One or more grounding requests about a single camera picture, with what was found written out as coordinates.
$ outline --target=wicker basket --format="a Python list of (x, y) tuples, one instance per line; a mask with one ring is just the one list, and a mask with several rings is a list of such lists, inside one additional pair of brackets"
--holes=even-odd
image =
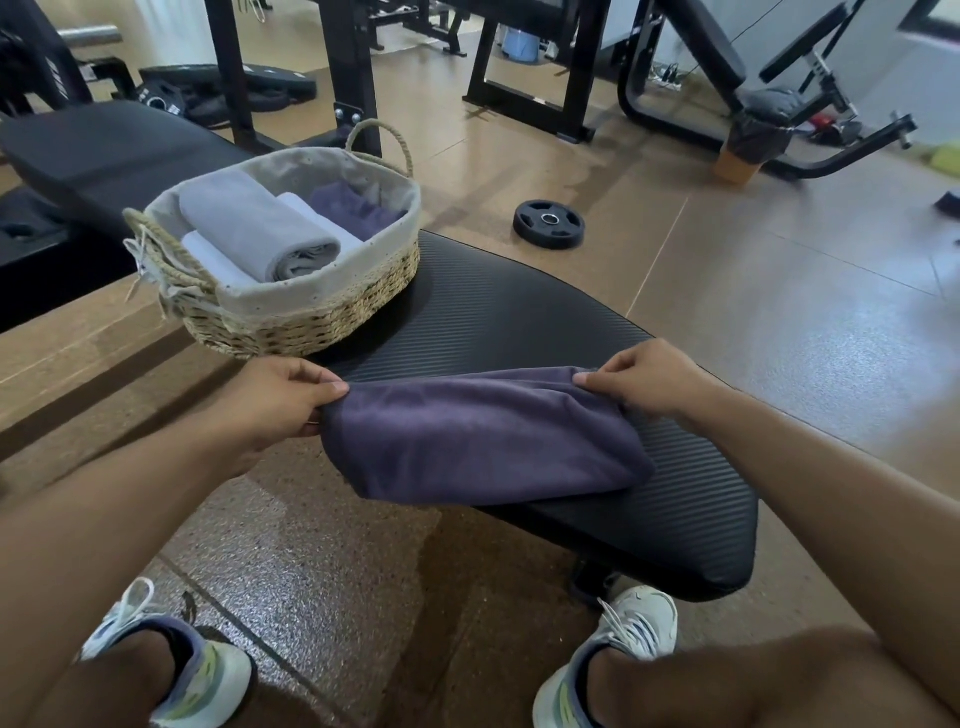
[[(357, 134), (368, 126), (382, 127), (396, 137), (406, 158), (405, 173), (382, 159), (351, 151)], [(371, 238), (362, 261), (369, 268), (332, 293), (321, 286), (329, 284), (329, 278), (320, 278), (323, 270), (279, 283), (258, 283), (238, 293), (218, 285), (181, 245), (180, 239), (192, 229), (180, 216), (180, 184), (144, 212), (125, 210), (135, 235), (126, 243), (137, 258), (140, 276), (157, 283), (164, 311), (182, 319), (204, 346), (238, 358), (318, 352), (352, 334), (413, 279), (420, 262), (420, 188), (412, 181), (410, 150), (392, 127), (364, 121), (353, 129), (345, 151), (289, 149), (237, 168), (275, 195), (346, 178), (355, 189), (366, 187), (368, 197), (380, 195), (383, 204), (393, 202), (394, 209), (408, 212)]]

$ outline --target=rope handle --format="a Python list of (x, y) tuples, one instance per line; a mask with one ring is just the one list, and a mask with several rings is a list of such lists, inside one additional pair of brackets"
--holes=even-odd
[[(356, 141), (357, 136), (363, 130), (369, 129), (370, 127), (380, 127), (381, 129), (387, 130), (394, 136), (396, 141), (399, 142), (400, 150), (403, 152), (403, 158), (406, 159), (406, 162), (407, 162), (406, 172), (404, 172), (402, 169), (395, 166), (394, 164), (391, 164), (389, 161), (385, 161), (384, 159), (381, 159), (380, 157), (374, 157), (373, 155), (364, 154), (363, 152), (353, 151), (353, 142)], [(364, 161), (371, 161), (374, 164), (379, 164), (381, 167), (392, 169), (394, 172), (397, 172), (398, 174), (403, 175), (404, 177), (409, 177), (411, 180), (414, 177), (414, 158), (413, 158), (413, 155), (410, 154), (410, 147), (407, 146), (407, 140), (403, 138), (403, 134), (398, 132), (394, 127), (390, 126), (390, 124), (388, 124), (385, 121), (380, 121), (379, 119), (364, 119), (363, 121), (361, 121), (359, 124), (353, 127), (353, 130), (350, 132), (350, 136), (347, 137), (346, 149), (352, 155), (354, 155), (355, 157), (361, 158)]]
[[(177, 238), (140, 212), (140, 210), (128, 207), (123, 211), (123, 217), (134, 234), (143, 236), (144, 255), (163, 272), (163, 275), (168, 280), (175, 282), (183, 288), (200, 288), (211, 300), (216, 300), (216, 279), (209, 274), (197, 258), (183, 247)], [(191, 276), (179, 268), (170, 265), (163, 252), (164, 246), (171, 250), (178, 260), (190, 266), (197, 275)]]

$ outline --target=forearm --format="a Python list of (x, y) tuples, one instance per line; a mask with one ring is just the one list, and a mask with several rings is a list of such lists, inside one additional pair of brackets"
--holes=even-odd
[(697, 426), (884, 644), (960, 713), (960, 504), (734, 390)]
[(190, 417), (0, 515), (0, 726), (27, 717), (238, 455)]

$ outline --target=purple towel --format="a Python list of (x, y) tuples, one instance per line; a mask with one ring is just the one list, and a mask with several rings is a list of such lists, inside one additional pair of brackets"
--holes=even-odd
[(364, 241), (370, 240), (406, 214), (405, 210), (375, 205), (354, 192), (344, 180), (317, 187), (306, 202), (314, 212)]
[(324, 408), (326, 454), (362, 497), (496, 505), (645, 483), (654, 464), (573, 367), (350, 385)]

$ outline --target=sneaker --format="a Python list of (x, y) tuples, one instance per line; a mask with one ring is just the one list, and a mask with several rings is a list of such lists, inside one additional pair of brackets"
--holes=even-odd
[(150, 579), (134, 580), (86, 641), (80, 659), (92, 660), (142, 629), (182, 637), (192, 654), (151, 721), (161, 728), (220, 728), (244, 705), (256, 682), (253, 660), (239, 647), (205, 640), (191, 624), (151, 609), (155, 590)]
[(596, 728), (577, 693), (577, 677), (593, 655), (614, 647), (638, 660), (656, 660), (677, 646), (677, 605), (653, 587), (628, 589), (613, 604), (599, 599), (603, 617), (597, 631), (570, 662), (543, 683), (534, 701), (534, 728)]

